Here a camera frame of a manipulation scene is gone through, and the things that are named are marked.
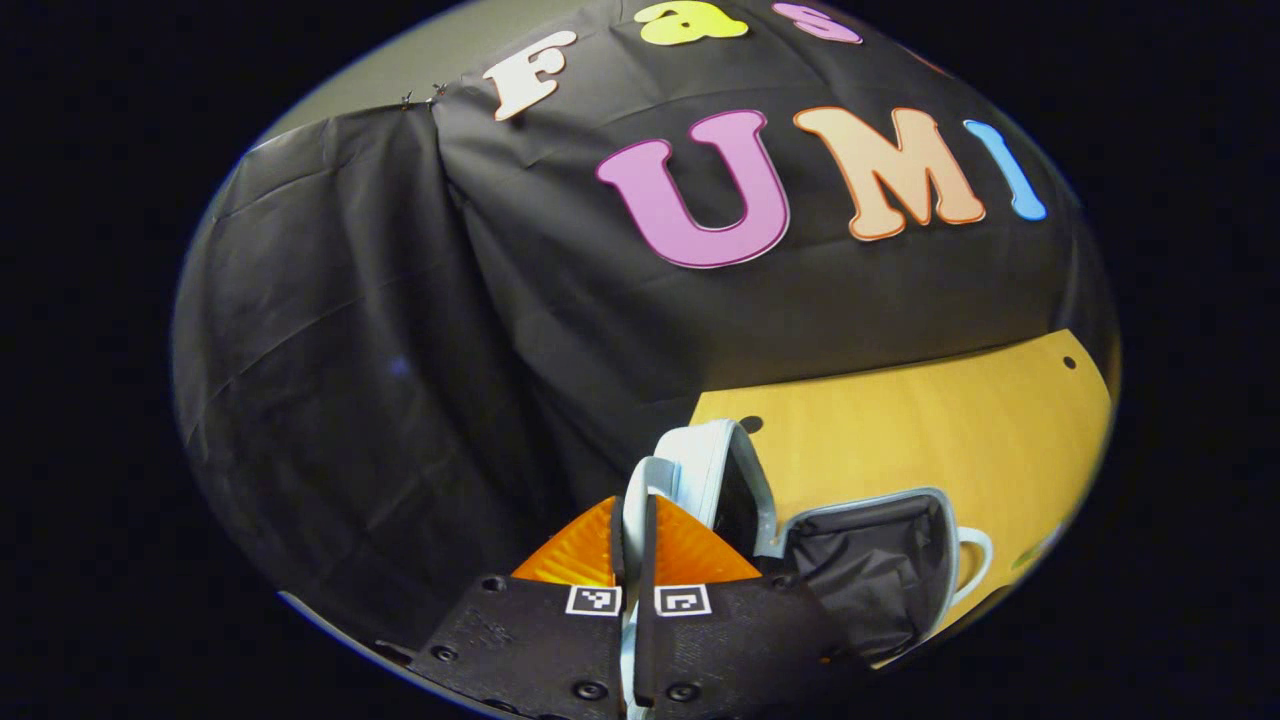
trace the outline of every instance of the letter i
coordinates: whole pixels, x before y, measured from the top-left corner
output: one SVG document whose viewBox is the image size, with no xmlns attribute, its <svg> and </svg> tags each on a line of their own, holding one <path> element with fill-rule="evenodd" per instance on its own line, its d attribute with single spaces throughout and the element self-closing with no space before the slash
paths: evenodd
<svg viewBox="0 0 1280 720">
<path fill-rule="evenodd" d="M 1000 131 L 978 120 L 965 120 L 964 127 L 982 141 L 987 147 L 987 152 L 991 152 L 996 164 L 1000 165 L 1000 172 L 1005 176 L 1005 182 L 1014 191 L 1014 213 L 1018 213 L 1025 220 L 1043 220 L 1048 214 L 1044 210 L 1044 204 L 1039 201 L 1039 197 L 1036 197 L 1036 191 L 1032 190 L 1032 183 L 1027 179 L 1027 173 L 1018 164 L 1014 154 L 1009 151 L 1009 146 L 1005 145 L 1005 137 L 1000 135 Z"/>
</svg>

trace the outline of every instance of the foam letter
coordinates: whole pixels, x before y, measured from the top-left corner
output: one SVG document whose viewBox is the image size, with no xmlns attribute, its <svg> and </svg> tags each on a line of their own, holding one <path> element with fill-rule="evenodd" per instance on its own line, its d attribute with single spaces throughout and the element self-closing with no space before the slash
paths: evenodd
<svg viewBox="0 0 1280 720">
<path fill-rule="evenodd" d="M 726 15 L 710 3 L 687 0 L 649 5 L 636 13 L 635 20 L 645 23 L 640 37 L 654 45 L 681 45 L 703 37 L 739 37 L 748 29 L 746 23 Z"/>
<path fill-rule="evenodd" d="M 851 42 L 855 45 L 863 41 L 860 35 L 831 19 L 831 15 L 819 13 L 813 8 L 792 5 L 790 3 L 774 3 L 773 12 L 783 18 L 795 20 L 797 28 L 814 37 L 832 40 L 835 42 Z"/>
<path fill-rule="evenodd" d="M 704 228 L 689 214 L 667 170 L 671 143 L 649 140 L 620 150 L 600 163 L 595 177 L 614 186 L 653 251 L 685 268 L 745 263 L 777 245 L 787 232 L 791 209 L 773 168 L 756 110 L 721 113 L 694 123 L 689 137 L 716 146 L 742 197 L 742 218 L 723 228 Z"/>
<path fill-rule="evenodd" d="M 556 47 L 563 47 L 575 40 L 577 33 L 562 29 L 489 68 L 484 78 L 498 86 L 498 97 L 502 100 L 493 119 L 506 120 L 556 92 L 559 83 L 538 79 L 538 73 L 556 74 L 563 70 L 564 54 Z"/>
<path fill-rule="evenodd" d="M 1000 135 L 1000 131 L 978 120 L 965 120 L 964 127 L 978 136 L 978 140 L 987 146 L 987 152 L 991 152 L 991 156 L 996 159 L 996 164 L 1000 165 L 1000 172 L 1004 173 L 1005 182 L 1014 191 L 1014 213 L 1018 213 L 1018 217 L 1025 220 L 1043 220 L 1048 215 L 1048 211 L 1044 209 L 1044 204 L 1039 201 L 1039 197 L 1036 197 L 1036 191 L 1032 190 L 1032 183 L 1027 179 L 1027 173 L 1018 164 L 1014 154 L 1009 151 L 1009 146 L 1005 145 L 1005 137 Z"/>
<path fill-rule="evenodd" d="M 896 146 L 844 108 L 804 110 L 796 114 L 795 124 L 820 137 L 840 165 L 856 206 L 849 232 L 858 240 L 891 237 L 906 227 L 902 214 L 890 208 L 884 187 L 893 191 L 922 225 L 929 224 L 931 183 L 937 190 L 938 217 L 943 220 L 975 223 L 987 214 L 938 135 L 938 123 L 927 113 L 910 108 L 893 110 Z"/>
</svg>

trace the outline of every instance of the letter u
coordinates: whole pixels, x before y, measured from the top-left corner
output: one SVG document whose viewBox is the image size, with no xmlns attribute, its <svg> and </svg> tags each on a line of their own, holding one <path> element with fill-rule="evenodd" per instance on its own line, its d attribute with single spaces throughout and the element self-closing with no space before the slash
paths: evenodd
<svg viewBox="0 0 1280 720">
<path fill-rule="evenodd" d="M 609 155 L 595 177 L 622 195 L 645 242 L 660 258 L 685 268 L 717 268 L 745 263 L 768 252 L 791 222 L 782 181 L 773 168 L 758 110 L 732 110 L 704 118 L 691 128 L 695 142 L 716 146 L 742 197 L 742 218 L 723 228 L 699 225 L 689 214 L 667 170 L 671 143 L 648 140 Z"/>
</svg>

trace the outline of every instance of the light gray wall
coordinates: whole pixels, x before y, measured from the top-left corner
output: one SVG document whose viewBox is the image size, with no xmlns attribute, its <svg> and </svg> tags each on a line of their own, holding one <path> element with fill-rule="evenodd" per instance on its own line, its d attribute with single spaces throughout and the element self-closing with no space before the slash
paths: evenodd
<svg viewBox="0 0 1280 720">
<path fill-rule="evenodd" d="M 390 105 L 410 90 L 426 100 L 431 83 L 471 69 L 486 53 L 589 0 L 474 0 L 430 18 L 333 76 L 280 117 L 255 145 L 333 115 Z"/>
</svg>

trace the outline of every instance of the wooden table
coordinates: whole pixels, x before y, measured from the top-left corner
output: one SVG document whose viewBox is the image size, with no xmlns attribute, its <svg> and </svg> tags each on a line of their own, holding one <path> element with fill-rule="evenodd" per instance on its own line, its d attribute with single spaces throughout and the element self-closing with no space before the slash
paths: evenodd
<svg viewBox="0 0 1280 720">
<path fill-rule="evenodd" d="M 753 415 L 764 421 L 751 441 L 778 528 L 804 510 L 933 486 L 960 525 L 991 536 L 991 570 L 941 630 L 1023 578 L 1074 516 L 1102 459 L 1111 398 L 1075 336 L 1059 331 L 934 363 L 707 392 L 690 424 Z M 978 552 L 963 546 L 960 585 Z"/>
</svg>

